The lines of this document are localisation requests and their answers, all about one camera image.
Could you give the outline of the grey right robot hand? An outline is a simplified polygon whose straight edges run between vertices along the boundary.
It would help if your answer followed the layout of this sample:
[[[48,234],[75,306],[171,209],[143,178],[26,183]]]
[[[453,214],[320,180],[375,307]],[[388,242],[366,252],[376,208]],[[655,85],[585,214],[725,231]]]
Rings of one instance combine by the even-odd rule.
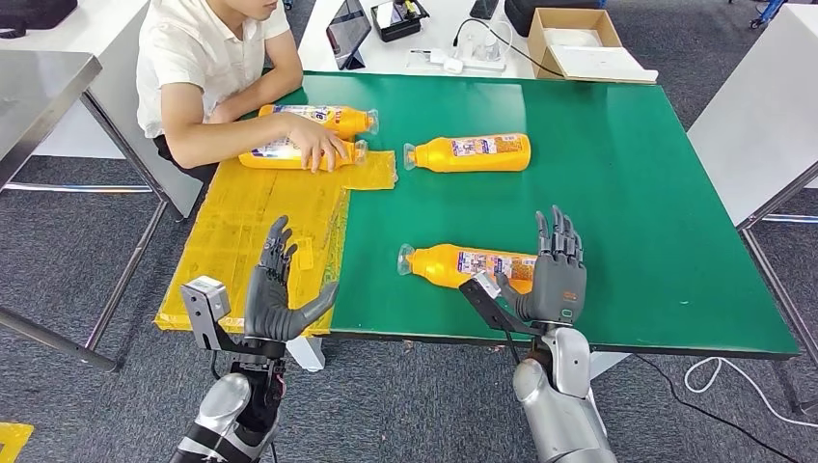
[[[501,295],[524,321],[572,325],[581,314],[586,297],[586,266],[582,239],[570,217],[552,206],[553,219],[535,213],[538,250],[532,273],[532,289],[514,289],[504,273],[495,276]]]

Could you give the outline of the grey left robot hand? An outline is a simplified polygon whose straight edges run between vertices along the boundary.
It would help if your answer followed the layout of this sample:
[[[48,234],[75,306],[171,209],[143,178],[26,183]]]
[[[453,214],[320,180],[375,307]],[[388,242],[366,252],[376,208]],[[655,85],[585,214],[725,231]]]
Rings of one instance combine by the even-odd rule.
[[[327,313],[336,301],[339,284],[329,282],[303,307],[293,310],[288,301],[288,277],[295,244],[287,226],[288,217],[280,216],[271,225],[263,243],[259,263],[250,274],[244,309],[244,337],[286,342]]]

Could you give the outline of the person's right hand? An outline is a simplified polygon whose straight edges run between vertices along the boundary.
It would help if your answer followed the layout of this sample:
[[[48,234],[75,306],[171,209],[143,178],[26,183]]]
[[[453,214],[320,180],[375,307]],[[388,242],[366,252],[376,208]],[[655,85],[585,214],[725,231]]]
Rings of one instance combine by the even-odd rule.
[[[302,168],[316,173],[322,163],[329,172],[336,168],[337,158],[347,159],[345,145],[332,131],[320,123],[291,113],[282,114],[286,137],[301,151]]]

